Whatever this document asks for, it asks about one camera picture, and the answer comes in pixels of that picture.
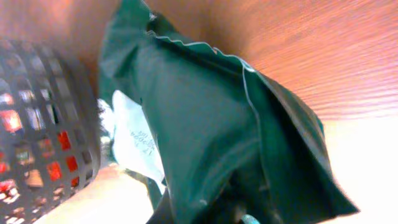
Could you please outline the green tortilla wrap package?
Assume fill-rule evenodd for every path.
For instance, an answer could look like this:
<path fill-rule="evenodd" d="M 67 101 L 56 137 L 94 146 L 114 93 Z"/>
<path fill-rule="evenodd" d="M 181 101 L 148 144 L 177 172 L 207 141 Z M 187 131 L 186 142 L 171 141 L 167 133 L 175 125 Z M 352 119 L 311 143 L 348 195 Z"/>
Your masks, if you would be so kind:
<path fill-rule="evenodd" d="M 318 116 L 296 94 L 143 1 L 121 1 L 99 57 L 114 143 L 142 126 L 175 223 L 319 223 L 358 213 L 334 180 Z"/>

